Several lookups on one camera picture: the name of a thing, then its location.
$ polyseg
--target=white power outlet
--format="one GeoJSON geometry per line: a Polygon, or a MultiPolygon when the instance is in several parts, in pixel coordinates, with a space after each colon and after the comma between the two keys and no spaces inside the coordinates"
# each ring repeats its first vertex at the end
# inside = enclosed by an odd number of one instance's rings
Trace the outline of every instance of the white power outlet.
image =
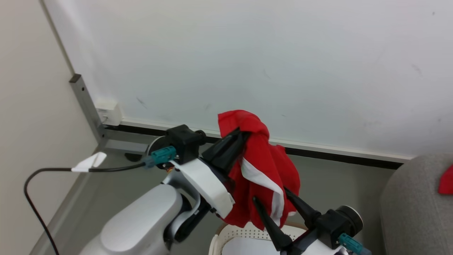
{"type": "Polygon", "coordinates": [[[120,106],[117,102],[100,100],[96,102],[96,110],[102,124],[118,126],[123,119],[120,106]]]}

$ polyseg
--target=teal connector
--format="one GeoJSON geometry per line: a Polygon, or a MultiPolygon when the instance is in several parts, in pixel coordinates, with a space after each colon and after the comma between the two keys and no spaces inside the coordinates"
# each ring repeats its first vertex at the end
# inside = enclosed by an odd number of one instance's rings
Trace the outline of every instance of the teal connector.
{"type": "Polygon", "coordinates": [[[176,157],[176,149],[173,146],[168,146],[160,150],[151,153],[151,156],[143,159],[145,168],[152,168],[155,165],[167,163],[170,160],[174,160],[176,157]]]}
{"type": "Polygon", "coordinates": [[[352,237],[346,235],[345,233],[341,234],[338,238],[340,244],[348,250],[351,250],[355,254],[361,255],[363,246],[361,243],[354,240],[352,237]]]}

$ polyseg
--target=black cable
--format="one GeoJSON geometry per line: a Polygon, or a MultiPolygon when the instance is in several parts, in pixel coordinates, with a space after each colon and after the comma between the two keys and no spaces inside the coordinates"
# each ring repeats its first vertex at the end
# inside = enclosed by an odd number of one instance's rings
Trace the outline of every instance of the black cable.
{"type": "MultiPolygon", "coordinates": [[[[118,167],[118,168],[90,168],[88,171],[89,172],[119,172],[119,171],[125,171],[125,170],[130,170],[134,168],[139,168],[143,167],[145,163],[140,163],[132,166],[127,166],[127,167],[118,167]]],[[[57,249],[57,246],[55,245],[55,242],[53,241],[52,236],[50,235],[50,231],[47,228],[46,224],[44,223],[43,219],[41,218],[41,215],[39,215],[38,210],[34,206],[34,203],[31,201],[30,196],[28,194],[28,184],[30,183],[31,179],[35,177],[37,174],[41,172],[71,172],[71,168],[41,168],[39,170],[36,170],[34,173],[32,173],[27,180],[25,181],[24,184],[24,195],[25,198],[27,199],[28,203],[30,204],[31,209],[33,210],[34,214],[38,218],[39,222],[44,228],[44,232],[46,232],[47,237],[49,238],[50,244],[53,247],[53,250],[55,251],[55,255],[60,255],[57,249]]]]}

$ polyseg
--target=metal bar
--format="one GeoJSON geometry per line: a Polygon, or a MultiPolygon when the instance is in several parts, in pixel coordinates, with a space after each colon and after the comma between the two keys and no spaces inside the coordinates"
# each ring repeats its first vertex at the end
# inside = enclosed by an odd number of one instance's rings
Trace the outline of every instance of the metal bar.
{"type": "Polygon", "coordinates": [[[82,76],[80,74],[75,74],[71,80],[69,80],[69,84],[71,85],[72,90],[79,101],[80,107],[87,118],[94,137],[97,142],[100,143],[106,135],[106,130],[101,119],[99,118],[99,115],[97,114],[96,107],[91,100],[88,89],[85,87],[85,82],[83,81],[82,76]]]}

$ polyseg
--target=gray fabric ottoman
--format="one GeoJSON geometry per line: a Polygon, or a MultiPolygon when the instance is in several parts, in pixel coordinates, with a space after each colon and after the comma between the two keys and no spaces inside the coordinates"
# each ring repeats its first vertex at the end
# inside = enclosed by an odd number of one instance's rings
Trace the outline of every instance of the gray fabric ottoman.
{"type": "Polygon", "coordinates": [[[453,154],[417,157],[392,175],[381,196],[388,255],[453,255],[453,195],[437,193],[453,154]]]}

